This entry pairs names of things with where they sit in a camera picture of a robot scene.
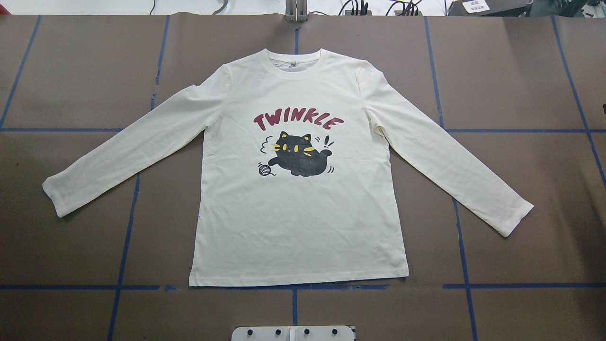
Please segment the cream long-sleeve cat shirt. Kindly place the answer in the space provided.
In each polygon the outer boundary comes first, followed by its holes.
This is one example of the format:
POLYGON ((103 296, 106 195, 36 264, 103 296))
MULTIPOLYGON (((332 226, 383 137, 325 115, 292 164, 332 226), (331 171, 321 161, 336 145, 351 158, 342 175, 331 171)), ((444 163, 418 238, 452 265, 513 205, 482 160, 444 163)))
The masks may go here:
POLYGON ((533 209, 374 65, 324 49, 221 65, 43 190, 67 216, 199 134, 191 287, 408 276, 391 150, 504 237, 533 209))

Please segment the aluminium frame post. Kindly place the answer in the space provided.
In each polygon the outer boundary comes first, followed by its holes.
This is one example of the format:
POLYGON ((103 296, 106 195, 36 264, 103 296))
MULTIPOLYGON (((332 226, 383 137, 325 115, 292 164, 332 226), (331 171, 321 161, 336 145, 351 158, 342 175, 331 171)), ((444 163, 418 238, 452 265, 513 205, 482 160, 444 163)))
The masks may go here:
POLYGON ((286 0, 286 22, 306 22, 309 19, 309 11, 307 4, 307 0, 286 0))

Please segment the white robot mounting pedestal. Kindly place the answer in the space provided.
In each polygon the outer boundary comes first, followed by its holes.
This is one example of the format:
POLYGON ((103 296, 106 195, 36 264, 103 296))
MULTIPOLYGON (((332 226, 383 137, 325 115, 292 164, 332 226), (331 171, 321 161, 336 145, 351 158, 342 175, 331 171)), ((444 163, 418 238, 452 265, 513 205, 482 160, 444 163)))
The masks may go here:
POLYGON ((354 326, 241 326, 232 341, 355 341, 354 326))

